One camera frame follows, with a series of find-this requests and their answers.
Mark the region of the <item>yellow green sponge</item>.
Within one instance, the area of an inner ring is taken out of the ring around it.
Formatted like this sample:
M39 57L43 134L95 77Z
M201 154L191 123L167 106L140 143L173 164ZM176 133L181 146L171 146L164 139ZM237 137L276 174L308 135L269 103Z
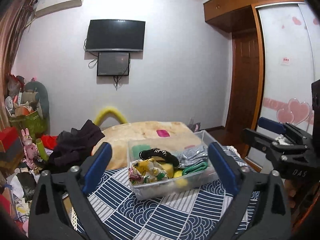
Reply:
M166 162L161 161L160 165L162 166L162 169L167 173L167 177L169 179L174 177L175 170L174 170L174 167L171 163L166 163Z

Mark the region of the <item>yellow floral fabric item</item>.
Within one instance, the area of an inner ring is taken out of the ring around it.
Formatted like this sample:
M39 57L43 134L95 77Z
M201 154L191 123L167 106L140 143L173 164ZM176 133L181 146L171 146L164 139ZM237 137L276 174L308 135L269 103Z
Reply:
M168 173L155 159L136 160L128 169L132 185L141 185L168 180Z

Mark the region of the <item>blue white patterned tablecloth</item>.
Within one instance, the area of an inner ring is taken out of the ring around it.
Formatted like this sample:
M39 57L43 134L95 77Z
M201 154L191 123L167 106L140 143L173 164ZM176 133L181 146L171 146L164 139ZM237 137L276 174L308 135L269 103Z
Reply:
M233 199L214 180L178 194L138 200L125 171L104 172L88 197L114 239L206 239Z

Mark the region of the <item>white air conditioner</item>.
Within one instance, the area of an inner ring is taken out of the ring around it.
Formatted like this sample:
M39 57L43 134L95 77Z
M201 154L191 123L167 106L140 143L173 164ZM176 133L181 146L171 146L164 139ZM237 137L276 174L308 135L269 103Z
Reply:
M35 12L35 17L40 18L58 11L62 10L67 10L67 9L72 9L72 8L77 8L82 6L82 0L70 0L70 1L65 1L61 3L57 3L54 5L50 5L48 7L45 7L43 9L37 10Z

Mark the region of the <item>brown wooden door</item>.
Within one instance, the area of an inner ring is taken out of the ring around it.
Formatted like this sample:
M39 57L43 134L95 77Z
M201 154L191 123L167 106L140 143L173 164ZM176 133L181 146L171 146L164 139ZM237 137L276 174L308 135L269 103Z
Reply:
M232 85L226 129L238 133L250 128L254 119L259 85L259 48L255 31L234 33L232 38Z

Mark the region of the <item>white wardrobe with hearts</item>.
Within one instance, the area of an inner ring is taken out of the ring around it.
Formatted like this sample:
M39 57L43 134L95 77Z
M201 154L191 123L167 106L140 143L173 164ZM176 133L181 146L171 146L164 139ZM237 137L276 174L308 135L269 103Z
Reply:
M319 18L305 3L256 7L265 78L260 116L312 133L311 84L319 80Z

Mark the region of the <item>pink rabbit toy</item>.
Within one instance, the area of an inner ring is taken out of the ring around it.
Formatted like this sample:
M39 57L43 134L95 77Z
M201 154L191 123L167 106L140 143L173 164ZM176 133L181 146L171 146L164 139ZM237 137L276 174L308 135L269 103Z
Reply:
M34 160L38 158L37 146L33 143L33 139L30 136L29 129L22 129L22 144L24 148L25 162L30 169L35 167Z

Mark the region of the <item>yellow curved tube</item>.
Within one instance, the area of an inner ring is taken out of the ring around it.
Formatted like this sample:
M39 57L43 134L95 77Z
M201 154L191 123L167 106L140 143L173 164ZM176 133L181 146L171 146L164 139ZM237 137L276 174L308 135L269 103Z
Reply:
M95 117L93 123L100 126L108 117L115 118L120 124L127 124L125 116L116 107L105 107Z

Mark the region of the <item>wooden overhead cabinet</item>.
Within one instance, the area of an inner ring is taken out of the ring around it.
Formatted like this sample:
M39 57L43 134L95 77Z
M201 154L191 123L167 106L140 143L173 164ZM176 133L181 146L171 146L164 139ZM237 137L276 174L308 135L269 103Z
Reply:
M303 0L210 0L204 3L205 22L227 33L256 27L254 4L302 2Z

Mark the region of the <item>red and black box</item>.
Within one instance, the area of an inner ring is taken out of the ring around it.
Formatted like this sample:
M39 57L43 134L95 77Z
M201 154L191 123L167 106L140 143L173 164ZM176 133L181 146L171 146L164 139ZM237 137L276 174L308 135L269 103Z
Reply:
M11 162L23 152L23 146L15 127L8 127L1 131L1 161Z

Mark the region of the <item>clear plastic storage box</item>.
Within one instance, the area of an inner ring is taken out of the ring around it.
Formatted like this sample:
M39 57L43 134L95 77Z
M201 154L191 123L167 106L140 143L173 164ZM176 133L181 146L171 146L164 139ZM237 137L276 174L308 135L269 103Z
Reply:
M208 158L212 142L206 131L129 141L127 174L137 199L164 197L216 180Z

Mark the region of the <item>silver grey cloth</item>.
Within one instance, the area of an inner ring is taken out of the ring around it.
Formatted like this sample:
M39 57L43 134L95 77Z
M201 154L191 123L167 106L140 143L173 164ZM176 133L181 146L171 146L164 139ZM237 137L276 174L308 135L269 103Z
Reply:
M208 151L203 145L197 145L191 148L186 148L180 152L176 152L176 158L179 161L178 168L188 168L202 162L207 162Z

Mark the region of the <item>black chain-pattern pouch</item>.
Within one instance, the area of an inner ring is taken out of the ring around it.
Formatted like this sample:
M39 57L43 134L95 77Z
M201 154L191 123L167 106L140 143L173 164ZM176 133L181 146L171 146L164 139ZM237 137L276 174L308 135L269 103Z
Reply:
M172 155L170 152L159 148L152 148L150 150L140 152L140 158L143 160L152 158L155 160L164 161L166 163L171 163L173 167L178 167L180 164L177 157Z

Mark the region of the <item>green box of clutter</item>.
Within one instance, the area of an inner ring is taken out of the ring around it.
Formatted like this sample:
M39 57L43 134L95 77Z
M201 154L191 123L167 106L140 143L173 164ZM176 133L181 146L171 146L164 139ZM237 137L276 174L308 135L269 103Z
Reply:
M9 117L9 122L12 127L16 127L19 131L27 128L32 137L43 134L48 128L47 120L41 118L38 111L28 115Z

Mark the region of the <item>green knitted cloth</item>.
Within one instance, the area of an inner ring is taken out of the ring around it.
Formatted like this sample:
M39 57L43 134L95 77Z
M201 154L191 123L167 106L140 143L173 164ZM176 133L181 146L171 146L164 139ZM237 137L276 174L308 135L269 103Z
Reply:
M208 162L207 161L203 161L203 162L200 162L200 163L198 163L196 165L192 165L192 166L189 166L189 167L185 168L182 171L182 175L185 176L185 175L188 175L188 174L191 174L191 173L203 171L207 167L208 167Z

